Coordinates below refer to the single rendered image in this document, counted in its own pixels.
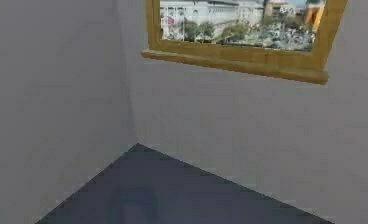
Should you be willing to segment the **wooden framed window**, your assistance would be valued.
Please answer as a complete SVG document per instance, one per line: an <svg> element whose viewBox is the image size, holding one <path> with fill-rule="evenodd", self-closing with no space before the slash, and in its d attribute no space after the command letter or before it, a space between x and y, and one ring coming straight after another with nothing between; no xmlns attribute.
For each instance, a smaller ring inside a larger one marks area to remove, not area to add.
<svg viewBox="0 0 368 224"><path fill-rule="evenodd" d="M144 0L145 58L325 84L347 0Z"/></svg>

